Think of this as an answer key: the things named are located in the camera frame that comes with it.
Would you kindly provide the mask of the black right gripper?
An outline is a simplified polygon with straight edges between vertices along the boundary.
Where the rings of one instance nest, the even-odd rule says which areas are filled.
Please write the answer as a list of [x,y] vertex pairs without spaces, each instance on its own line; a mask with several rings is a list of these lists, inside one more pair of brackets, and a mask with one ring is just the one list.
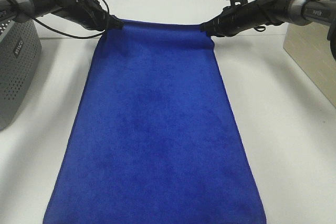
[[200,24],[201,32],[205,32],[208,37],[236,36],[236,33],[227,30],[227,25],[231,22],[229,18],[232,16],[233,11],[233,8],[225,7],[219,15],[207,22]]

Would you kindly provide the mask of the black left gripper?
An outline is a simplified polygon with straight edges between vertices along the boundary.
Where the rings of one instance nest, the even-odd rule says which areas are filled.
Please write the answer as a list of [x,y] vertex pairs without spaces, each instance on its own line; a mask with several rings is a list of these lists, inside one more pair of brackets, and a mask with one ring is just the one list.
[[104,10],[98,0],[77,0],[77,20],[87,30],[122,29],[123,21]]

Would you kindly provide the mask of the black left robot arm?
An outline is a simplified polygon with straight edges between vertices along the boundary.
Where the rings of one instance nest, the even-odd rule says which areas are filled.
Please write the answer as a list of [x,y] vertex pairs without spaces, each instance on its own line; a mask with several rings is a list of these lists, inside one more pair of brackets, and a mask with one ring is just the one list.
[[1,0],[1,21],[25,23],[53,14],[87,30],[121,29],[123,21],[103,9],[98,0]]

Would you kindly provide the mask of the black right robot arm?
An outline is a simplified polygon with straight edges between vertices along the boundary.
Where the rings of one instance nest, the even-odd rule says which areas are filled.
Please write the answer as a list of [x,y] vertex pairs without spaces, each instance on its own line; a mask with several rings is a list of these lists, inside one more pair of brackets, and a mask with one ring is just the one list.
[[264,31],[266,26],[310,23],[329,27],[327,40],[335,55],[335,2],[321,0],[229,0],[230,5],[211,20],[201,24],[207,36],[233,37],[242,31]]

